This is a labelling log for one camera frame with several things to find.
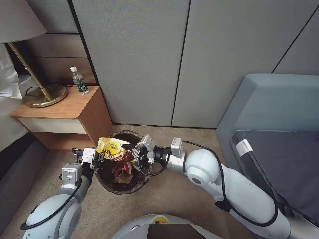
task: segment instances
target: black trash bag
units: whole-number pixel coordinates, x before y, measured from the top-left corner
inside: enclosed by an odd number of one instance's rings
[[[110,138],[116,138],[129,143],[137,144],[140,141],[141,136],[138,133],[129,130],[123,130],[111,134]],[[118,162],[104,159],[98,171],[95,172],[95,175],[99,180],[100,184],[109,192],[115,194],[130,194],[136,192],[138,189],[143,187],[144,184],[147,183],[147,181],[150,179],[150,177],[145,176],[132,166],[133,178],[129,184],[114,183],[114,175],[112,174],[112,170],[117,163]],[[149,164],[147,161],[142,162],[141,167],[143,171],[147,174],[150,174],[152,172],[152,164]]]

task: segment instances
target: yellow sticker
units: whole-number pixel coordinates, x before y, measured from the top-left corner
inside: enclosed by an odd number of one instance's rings
[[[162,223],[169,223],[168,218],[162,215],[156,216],[152,222],[152,224],[162,224]]]

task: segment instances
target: water bottle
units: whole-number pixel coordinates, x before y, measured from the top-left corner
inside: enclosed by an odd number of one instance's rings
[[[86,95],[89,93],[89,90],[87,88],[87,85],[83,79],[83,76],[81,75],[80,72],[77,71],[76,66],[71,67],[71,71],[73,72],[72,78],[73,82],[77,87],[77,90],[80,92],[81,95]]]

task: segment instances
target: nightstand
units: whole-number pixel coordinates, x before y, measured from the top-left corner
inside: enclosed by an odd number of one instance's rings
[[[81,95],[76,87],[62,101],[43,108],[20,105],[10,113],[48,149],[97,147],[108,137],[112,122],[99,86]]]

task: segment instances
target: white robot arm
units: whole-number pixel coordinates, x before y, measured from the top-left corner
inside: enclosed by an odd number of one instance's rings
[[[162,164],[161,171],[170,168],[187,175],[190,181],[214,197],[216,206],[229,212],[259,236],[276,239],[319,238],[316,226],[303,218],[285,217],[267,193],[239,172],[222,165],[214,151],[204,147],[187,156],[183,143],[194,144],[174,138],[170,147],[161,148],[149,135],[145,135],[137,145],[122,147],[132,151],[143,174],[141,161],[146,159],[148,163]],[[21,226],[26,231],[23,238],[71,238],[81,215],[80,204],[92,182],[95,156],[95,149],[85,148],[83,165],[69,163],[62,169],[64,185],[56,195],[31,212]]]
[[[304,218],[285,217],[272,197],[236,170],[222,165],[214,151],[203,147],[187,156],[183,143],[202,147],[174,138],[168,154],[165,153],[168,148],[157,147],[149,135],[145,135],[139,145],[147,149],[149,163],[158,162],[185,174],[213,196],[216,206],[229,212],[255,234],[276,239],[319,238],[315,225]]]

